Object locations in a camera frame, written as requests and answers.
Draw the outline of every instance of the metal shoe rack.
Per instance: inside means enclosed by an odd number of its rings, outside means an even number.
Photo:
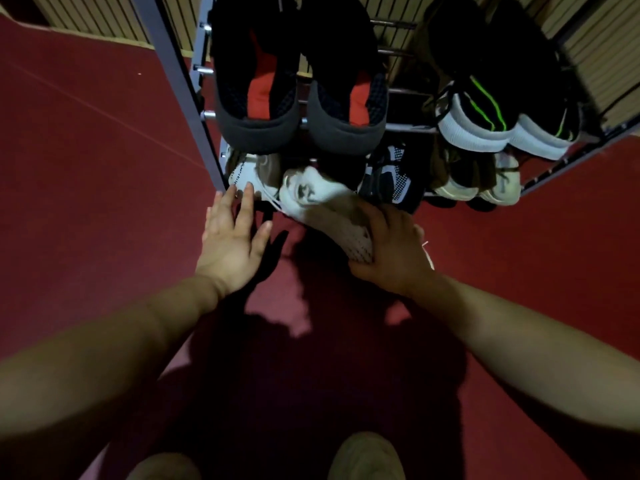
[[[191,135],[193,136],[200,156],[205,167],[211,176],[211,181],[217,189],[227,188],[227,182],[223,177],[220,163],[216,157],[216,150],[212,144],[207,120],[215,120],[216,113],[204,109],[204,98],[202,97],[202,83],[204,77],[212,76],[213,69],[206,67],[207,46],[211,31],[215,27],[208,23],[208,15],[213,8],[215,0],[201,0],[198,12],[198,24],[196,26],[196,38],[193,45],[193,58],[191,66],[186,67],[180,52],[180,46],[173,33],[170,19],[164,8],[162,0],[133,0],[142,23],[145,25],[151,41],[156,48],[156,53],[163,65],[166,77],[172,87],[180,108],[187,120]],[[571,19],[556,33],[554,42],[558,46],[568,40],[594,12],[604,3],[605,0],[587,0]],[[400,29],[415,29],[416,23],[399,22],[393,20],[373,19],[374,25],[394,27]],[[397,57],[411,57],[411,53],[396,48],[381,47],[379,53],[382,55],[392,55]],[[391,94],[419,95],[409,89],[390,88]],[[620,95],[616,103],[627,96],[629,91]],[[305,128],[306,118],[300,121],[301,128]],[[558,177],[565,171],[588,160],[590,157],[600,153],[606,146],[617,142],[640,128],[640,112],[631,119],[621,123],[607,131],[597,131],[599,135],[594,141],[583,145],[579,150],[565,155],[553,167],[544,173],[526,182],[522,186],[522,195],[540,188],[543,184]],[[437,133],[438,129],[428,126],[412,126],[405,124],[387,123],[387,131],[405,133]]]

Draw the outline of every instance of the white sneaker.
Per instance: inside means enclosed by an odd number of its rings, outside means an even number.
[[[495,186],[480,192],[480,197],[496,205],[514,205],[520,199],[520,170],[518,161],[507,153],[493,156],[495,160]]]
[[[235,185],[242,192],[247,183],[251,182],[256,200],[272,203],[277,200],[278,188],[282,183],[279,154],[252,155],[237,150],[227,151],[226,154],[225,176],[229,185]]]
[[[279,192],[281,211],[327,234],[349,259],[373,262],[367,218],[357,206],[357,195],[309,166],[285,172]]]

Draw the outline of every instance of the black and red sneaker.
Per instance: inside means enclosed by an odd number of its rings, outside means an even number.
[[[359,0],[304,0],[301,26],[314,77],[311,138],[331,153],[371,153],[385,132],[388,88],[367,10]]]
[[[236,150],[276,152],[300,124],[295,0],[217,0],[210,15],[220,133]]]

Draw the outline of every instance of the red floor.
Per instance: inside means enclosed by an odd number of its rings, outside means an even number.
[[[213,188],[153,51],[2,17],[0,35],[12,43],[0,45],[6,356],[192,272]],[[639,150],[624,140],[491,214],[423,205],[416,220],[436,268],[640,358]],[[345,434],[374,429],[409,478],[459,476],[464,378],[469,479],[584,478],[472,358],[465,373],[439,327],[384,325],[406,312],[385,312],[388,298],[350,279],[324,240],[283,217],[275,230],[289,231],[282,258],[246,313],[289,329],[220,325],[225,341],[212,350],[227,354],[216,377],[227,386],[201,421],[215,428],[198,432],[213,473],[243,477],[240,459],[268,468],[288,454],[281,477],[304,460],[317,469],[306,477],[322,478]],[[100,478],[123,475],[111,450]]]

